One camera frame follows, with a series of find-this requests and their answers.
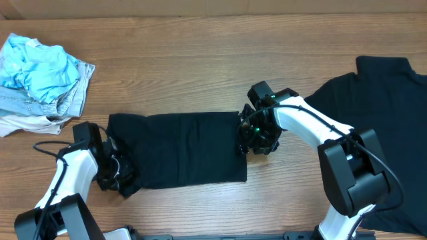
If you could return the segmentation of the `black t-shirt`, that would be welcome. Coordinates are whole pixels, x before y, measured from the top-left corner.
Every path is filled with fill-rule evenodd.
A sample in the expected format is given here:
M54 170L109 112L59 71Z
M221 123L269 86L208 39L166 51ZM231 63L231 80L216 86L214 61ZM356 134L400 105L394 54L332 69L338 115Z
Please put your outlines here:
M107 134L129 159L134 177L119 186L124 197L140 189L166 189L247 180L239 153L236 112L109 116Z

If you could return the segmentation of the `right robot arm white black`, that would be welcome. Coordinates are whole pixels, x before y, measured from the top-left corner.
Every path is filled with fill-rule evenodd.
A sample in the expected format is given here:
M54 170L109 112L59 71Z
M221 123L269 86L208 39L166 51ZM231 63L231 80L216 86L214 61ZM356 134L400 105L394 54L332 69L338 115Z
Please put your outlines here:
M392 190L375 131L339 123L295 91L273 92L265 81L253 85L248 98L236 133L239 151L268 155L278 148L282 132L290 131L318 152L330 208L313 231L286 233L285 239L373 239L357 229Z

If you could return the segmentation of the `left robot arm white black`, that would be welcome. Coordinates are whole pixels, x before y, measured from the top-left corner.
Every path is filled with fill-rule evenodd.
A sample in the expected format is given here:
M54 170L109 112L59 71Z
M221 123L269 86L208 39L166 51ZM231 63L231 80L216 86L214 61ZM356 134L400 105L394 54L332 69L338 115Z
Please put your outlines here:
M92 182L102 190L121 191L135 179L135 167L115 140L101 138L95 123L73 126L74 142L65 142L54 155L57 170L35 208L17 216L15 232L20 240L54 240L66 233L70 239L138 240L130 225L102 232L86 201Z

